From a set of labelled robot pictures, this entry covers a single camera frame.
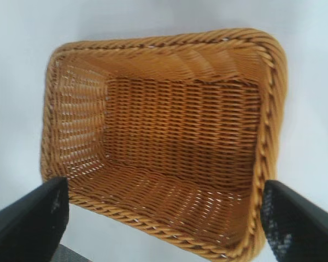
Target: gray surface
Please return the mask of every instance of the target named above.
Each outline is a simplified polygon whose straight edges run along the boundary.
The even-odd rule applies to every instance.
[[[90,262],[90,260],[63,245],[59,245],[51,262]]]

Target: braided rim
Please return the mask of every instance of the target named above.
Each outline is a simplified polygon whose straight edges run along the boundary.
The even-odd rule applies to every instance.
[[[134,212],[107,206],[85,196],[70,192],[72,204],[93,210],[114,218],[150,235],[191,251],[211,261],[249,261],[260,252],[265,236],[260,222],[260,208],[265,181],[276,178],[278,155],[278,135],[283,118],[283,105],[287,88],[286,58],[282,47],[269,34],[251,28],[236,28],[204,33],[181,34],[169,37],[150,37],[129,40],[80,41],[58,48],[52,55],[46,73],[44,98],[43,135],[41,144],[40,168],[44,181],[56,176],[51,166],[52,97],[55,90],[57,73],[56,62],[62,61],[71,52],[96,53],[104,50],[134,49],[134,51],[153,47],[206,45],[224,42],[227,49],[250,48],[267,65],[265,85],[259,86],[261,97],[260,124],[256,143],[253,189],[250,196],[248,226],[241,242],[231,248],[220,248],[211,243],[195,240],[192,236],[163,227],[158,222],[139,216]]]

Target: black object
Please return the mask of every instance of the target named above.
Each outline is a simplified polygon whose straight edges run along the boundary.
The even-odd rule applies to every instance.
[[[68,223],[65,178],[53,178],[0,211],[0,262],[48,262]]]
[[[266,181],[261,223],[279,262],[328,261],[328,213],[279,181]]]

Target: white background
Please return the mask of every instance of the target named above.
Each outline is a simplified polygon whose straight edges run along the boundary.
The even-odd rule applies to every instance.
[[[41,183],[44,74],[59,45],[254,27],[288,56],[279,179],[328,211],[328,1],[0,0],[0,209]],[[205,261],[71,207],[62,243],[94,262]],[[275,261],[270,248],[255,261]]]

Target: rectangular basket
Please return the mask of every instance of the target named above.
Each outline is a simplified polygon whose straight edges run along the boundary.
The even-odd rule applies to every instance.
[[[42,176],[211,261],[248,261],[285,94],[284,52],[254,29],[63,45],[46,75]]]

